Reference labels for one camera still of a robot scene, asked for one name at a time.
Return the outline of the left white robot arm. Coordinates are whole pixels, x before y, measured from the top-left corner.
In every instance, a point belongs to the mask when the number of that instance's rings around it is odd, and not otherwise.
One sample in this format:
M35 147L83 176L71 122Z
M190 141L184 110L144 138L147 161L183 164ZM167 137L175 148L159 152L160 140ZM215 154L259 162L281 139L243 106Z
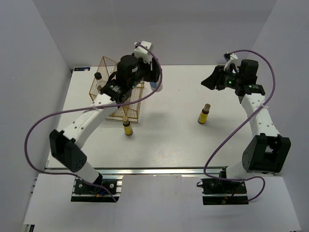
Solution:
M93 102L93 107L83 113L61 131L49 135L52 156L73 174L85 181L92 193L101 190L102 175L88 162L82 147L92 132L113 112L117 111L131 96L132 90L141 81L159 81L160 65L152 58L147 63L134 54L121 57L117 70L108 78Z

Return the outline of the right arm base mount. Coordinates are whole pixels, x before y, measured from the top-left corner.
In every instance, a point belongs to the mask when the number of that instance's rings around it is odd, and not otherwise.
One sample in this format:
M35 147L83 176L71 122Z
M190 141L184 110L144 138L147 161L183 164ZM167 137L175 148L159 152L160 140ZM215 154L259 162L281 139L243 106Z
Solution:
M223 181L204 178L197 182L202 189L204 205L245 205L249 204L244 182Z

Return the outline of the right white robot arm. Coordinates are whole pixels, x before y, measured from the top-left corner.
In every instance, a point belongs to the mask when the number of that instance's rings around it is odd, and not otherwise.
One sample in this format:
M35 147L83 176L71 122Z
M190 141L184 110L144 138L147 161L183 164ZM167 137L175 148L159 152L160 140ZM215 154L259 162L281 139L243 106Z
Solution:
M257 84L258 62L244 59L236 67L229 61L217 65L213 73L201 84L210 90L235 90L239 102L245 110L252 131L252 140L244 150L240 162L228 166L224 177L218 180L218 188L225 193L236 186L236 180L247 179L255 173L280 173L291 147L288 137L283 137L276 129L266 103L265 91Z

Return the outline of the dark sauce glass bottle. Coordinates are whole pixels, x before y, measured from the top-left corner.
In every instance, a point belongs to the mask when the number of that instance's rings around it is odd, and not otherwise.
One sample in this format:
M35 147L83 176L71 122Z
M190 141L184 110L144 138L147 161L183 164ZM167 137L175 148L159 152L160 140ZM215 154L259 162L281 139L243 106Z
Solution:
M97 90L100 92L101 89L105 86L106 82L102 77L102 74L100 72L96 72L94 74L96 84L97 84Z

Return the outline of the small yellow bottle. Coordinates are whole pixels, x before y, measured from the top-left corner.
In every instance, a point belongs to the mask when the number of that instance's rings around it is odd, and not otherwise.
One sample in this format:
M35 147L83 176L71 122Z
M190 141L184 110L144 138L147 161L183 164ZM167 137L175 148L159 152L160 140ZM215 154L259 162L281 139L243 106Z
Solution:
M125 135L132 135L133 129L127 116L122 118Z
M199 124L204 124L206 123L207 121L207 118L208 118L208 114L209 114L209 111L210 111L210 108L211 108L211 105L210 104L205 104L205 106L203 107L197 121Z

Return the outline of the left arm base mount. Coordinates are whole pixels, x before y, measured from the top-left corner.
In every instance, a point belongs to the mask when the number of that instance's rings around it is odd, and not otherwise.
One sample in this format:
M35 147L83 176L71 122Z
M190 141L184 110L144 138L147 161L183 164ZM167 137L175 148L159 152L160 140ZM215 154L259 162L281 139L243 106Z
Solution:
M71 202L79 203L115 203L118 201L122 189L123 176L108 175L104 176L99 185L95 187L86 184L83 180L74 180Z

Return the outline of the white jar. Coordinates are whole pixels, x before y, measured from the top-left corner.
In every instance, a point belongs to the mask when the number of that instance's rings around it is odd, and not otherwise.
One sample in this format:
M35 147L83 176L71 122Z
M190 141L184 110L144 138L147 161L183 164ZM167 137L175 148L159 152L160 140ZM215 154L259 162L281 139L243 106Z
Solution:
M158 82L150 82L150 88L153 92L160 92L163 89L163 84Z

